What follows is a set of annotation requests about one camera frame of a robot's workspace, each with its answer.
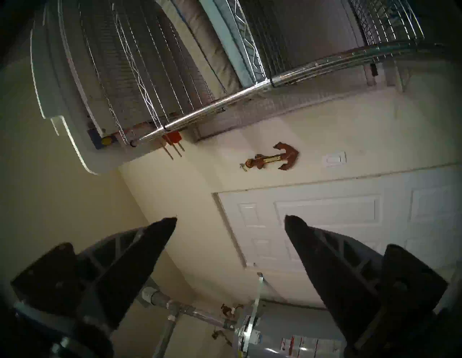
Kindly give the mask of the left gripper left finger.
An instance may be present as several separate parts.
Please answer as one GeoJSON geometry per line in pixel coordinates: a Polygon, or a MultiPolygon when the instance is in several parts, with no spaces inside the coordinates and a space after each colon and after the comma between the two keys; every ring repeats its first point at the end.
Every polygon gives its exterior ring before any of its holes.
{"type": "Polygon", "coordinates": [[[11,281],[21,313],[48,325],[113,331],[151,276],[176,217],[108,236],[79,253],[60,243],[11,281]]]}

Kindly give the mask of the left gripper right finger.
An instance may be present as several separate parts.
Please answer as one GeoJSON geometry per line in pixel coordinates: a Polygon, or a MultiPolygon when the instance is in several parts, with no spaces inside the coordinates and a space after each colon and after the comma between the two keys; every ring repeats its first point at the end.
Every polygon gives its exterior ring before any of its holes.
{"type": "Polygon", "coordinates": [[[396,244],[360,241],[285,216],[285,232],[347,347],[396,347],[433,315],[448,282],[396,244]]]}

